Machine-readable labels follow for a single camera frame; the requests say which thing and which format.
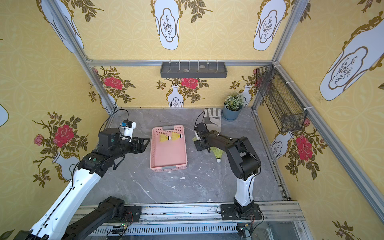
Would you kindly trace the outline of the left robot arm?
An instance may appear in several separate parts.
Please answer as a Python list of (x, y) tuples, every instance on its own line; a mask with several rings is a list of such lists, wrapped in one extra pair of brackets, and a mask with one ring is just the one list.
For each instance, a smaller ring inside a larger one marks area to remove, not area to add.
[(118, 128), (104, 129), (98, 138), (97, 148), (75, 166), (72, 179), (55, 203), (29, 231), (19, 231), (16, 240), (83, 240), (103, 223), (126, 215), (124, 200), (108, 197), (91, 213), (70, 223), (92, 188), (110, 168), (117, 169), (115, 160), (143, 153), (150, 143), (149, 138), (123, 136)]

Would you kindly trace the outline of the yellow shuttlecock two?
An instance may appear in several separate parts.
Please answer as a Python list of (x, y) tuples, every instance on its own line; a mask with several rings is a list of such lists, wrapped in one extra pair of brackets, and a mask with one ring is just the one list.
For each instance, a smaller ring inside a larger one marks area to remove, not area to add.
[(171, 140), (172, 141), (179, 140), (181, 138), (183, 138), (183, 134), (172, 132), (172, 134), (171, 134)]

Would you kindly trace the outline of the yellow shuttlecock one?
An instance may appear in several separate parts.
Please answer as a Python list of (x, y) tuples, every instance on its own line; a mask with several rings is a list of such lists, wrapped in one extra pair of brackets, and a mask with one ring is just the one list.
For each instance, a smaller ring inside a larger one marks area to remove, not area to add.
[(165, 134), (161, 134), (160, 137), (159, 137), (160, 143), (164, 143), (166, 141), (170, 141), (171, 139), (172, 139), (171, 136), (168, 136), (168, 135), (165, 135)]

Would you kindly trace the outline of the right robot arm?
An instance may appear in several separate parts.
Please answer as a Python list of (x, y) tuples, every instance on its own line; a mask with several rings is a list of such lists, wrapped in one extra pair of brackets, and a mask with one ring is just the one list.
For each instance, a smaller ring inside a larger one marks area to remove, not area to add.
[(211, 151), (213, 148), (224, 151), (237, 178), (234, 202), (219, 207), (222, 220), (261, 220), (263, 215), (259, 205), (255, 203), (253, 190), (254, 180), (261, 173), (262, 163), (248, 138), (230, 138), (218, 131), (209, 131), (204, 123), (195, 125), (194, 130), (197, 151)]

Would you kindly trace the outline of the pink plastic storage basket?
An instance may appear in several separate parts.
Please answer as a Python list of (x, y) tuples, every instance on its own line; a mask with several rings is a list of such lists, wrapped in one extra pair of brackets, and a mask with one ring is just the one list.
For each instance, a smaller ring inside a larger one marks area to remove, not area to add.
[[(159, 137), (161, 134), (171, 136), (172, 132), (183, 134), (183, 138), (160, 143)], [(184, 170), (187, 164), (184, 126), (173, 125), (153, 128), (150, 169), (154, 172)]]

